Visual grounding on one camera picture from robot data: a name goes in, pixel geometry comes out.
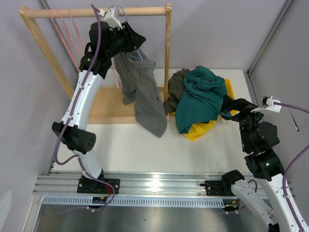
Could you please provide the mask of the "yellow shorts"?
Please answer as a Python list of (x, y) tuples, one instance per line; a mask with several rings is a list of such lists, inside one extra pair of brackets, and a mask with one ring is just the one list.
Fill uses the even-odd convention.
[(190, 141), (195, 141), (196, 139), (203, 136), (206, 132), (214, 127), (217, 123), (216, 120), (211, 120), (207, 123), (196, 123), (193, 124), (188, 133), (184, 133), (183, 135)]

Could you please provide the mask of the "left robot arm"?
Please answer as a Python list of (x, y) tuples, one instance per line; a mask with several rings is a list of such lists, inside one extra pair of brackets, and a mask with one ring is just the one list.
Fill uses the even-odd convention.
[(136, 33), (128, 22), (112, 28), (103, 21), (91, 25), (89, 38), (69, 107), (61, 121), (52, 124), (52, 130), (58, 137), (53, 156), (58, 165), (78, 158), (84, 177), (89, 179), (88, 188), (93, 193), (100, 193), (105, 182), (99, 178), (103, 170), (93, 150), (96, 135), (86, 130), (90, 109), (112, 65), (112, 58), (121, 52), (137, 50), (146, 39)]

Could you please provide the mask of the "olive green shorts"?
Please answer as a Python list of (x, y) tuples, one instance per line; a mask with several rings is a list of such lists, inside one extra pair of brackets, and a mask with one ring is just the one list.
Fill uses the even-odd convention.
[(176, 112), (177, 105), (184, 91), (186, 90), (183, 81), (185, 76), (189, 72), (190, 72), (189, 69), (182, 68), (181, 70), (175, 72), (169, 79), (168, 83), (169, 97), (168, 100), (163, 103), (166, 114)]

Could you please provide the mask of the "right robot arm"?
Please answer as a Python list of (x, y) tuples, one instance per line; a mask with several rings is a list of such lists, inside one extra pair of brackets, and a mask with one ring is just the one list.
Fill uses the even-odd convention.
[(272, 96), (265, 96), (261, 107), (242, 98), (233, 99), (227, 95), (223, 97), (221, 113), (226, 114), (232, 110), (238, 112), (231, 120), (239, 123), (242, 151), (247, 154), (246, 165), (264, 189), (270, 205), (251, 189), (238, 170), (222, 175), (220, 188), (224, 194), (238, 197), (253, 215), (264, 223), (269, 232), (307, 232), (309, 226), (292, 197), (287, 175), (294, 163), (309, 148), (305, 147), (288, 167), (284, 168), (273, 150), (280, 142), (277, 127), (262, 121), (266, 113), (278, 113), (282, 107), (308, 113), (307, 109), (282, 103)]

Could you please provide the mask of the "wooden clothes rack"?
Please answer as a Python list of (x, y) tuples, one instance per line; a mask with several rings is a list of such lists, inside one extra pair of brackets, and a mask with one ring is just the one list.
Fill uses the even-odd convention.
[[(73, 86), (66, 77), (60, 63), (58, 62), (46, 37), (36, 22), (37, 18), (69, 18), (69, 17), (94, 17), (95, 13), (91, 8), (77, 9), (52, 9), (52, 10), (31, 10), (27, 6), (19, 7), (19, 14), (31, 32), (37, 45), (41, 49), (45, 58), (52, 67), (54, 73), (62, 84), (69, 98), (73, 97)], [(171, 12), (172, 5), (167, 3), (165, 7), (126, 7), (120, 12), (121, 16), (165, 16), (165, 68), (164, 85), (159, 87), (161, 96), (167, 100), (168, 80), (169, 80), (169, 56), (170, 56), (170, 36), (171, 36)], [(117, 87), (101, 86), (95, 96), (94, 103), (90, 110), (89, 124), (135, 124), (134, 105), (124, 105), (122, 103), (122, 92)]]

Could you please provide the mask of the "teal green shorts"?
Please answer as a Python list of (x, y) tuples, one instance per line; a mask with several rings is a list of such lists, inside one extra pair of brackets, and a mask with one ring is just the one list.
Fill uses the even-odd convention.
[(225, 79), (204, 66), (199, 65), (191, 70), (183, 84), (186, 90), (175, 112), (180, 134), (188, 133), (193, 124), (217, 120), (223, 97), (227, 95)]

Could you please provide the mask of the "grey shorts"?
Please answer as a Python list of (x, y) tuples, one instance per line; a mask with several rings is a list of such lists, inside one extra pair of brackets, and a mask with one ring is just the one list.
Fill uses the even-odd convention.
[(160, 138), (167, 128), (167, 118), (154, 77), (155, 62), (141, 49), (115, 55), (123, 93), (123, 104), (134, 102), (135, 120), (147, 131)]

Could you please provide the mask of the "aluminium mounting rail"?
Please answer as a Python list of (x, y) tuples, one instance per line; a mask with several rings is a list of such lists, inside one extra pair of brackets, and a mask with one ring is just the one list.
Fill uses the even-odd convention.
[[(33, 194), (76, 195), (80, 171), (55, 171), (40, 175), (34, 186)], [(206, 180), (220, 180), (222, 173), (134, 173), (105, 172), (106, 178), (120, 179), (118, 196), (196, 198), (205, 196), (201, 184)]]

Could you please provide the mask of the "blue wire hanger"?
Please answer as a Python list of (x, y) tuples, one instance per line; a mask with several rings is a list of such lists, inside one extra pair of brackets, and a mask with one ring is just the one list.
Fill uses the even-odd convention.
[(125, 50), (126, 53), (131, 53), (131, 56), (134, 58), (134, 60), (143, 60), (143, 57), (140, 53), (139, 48), (141, 45), (146, 41), (146, 38), (139, 35), (137, 32), (135, 32), (131, 26), (128, 23), (128, 18), (126, 11), (122, 6), (120, 6), (122, 9), (124, 15), (125, 15), (125, 25), (123, 25), (124, 30), (126, 31), (128, 35), (128, 43), (129, 43), (129, 48)]

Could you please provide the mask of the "yellow plastic tray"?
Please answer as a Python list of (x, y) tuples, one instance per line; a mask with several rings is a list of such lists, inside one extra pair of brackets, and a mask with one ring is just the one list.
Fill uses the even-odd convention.
[[(226, 86), (226, 89), (227, 89), (227, 95), (231, 98), (235, 98), (235, 95), (234, 95), (234, 91), (233, 91), (233, 88), (232, 88), (232, 84), (231, 84), (231, 81), (229, 79), (225, 79), (225, 86)], [(234, 116), (238, 113), (237, 110), (232, 110), (230, 111), (231, 115)]]

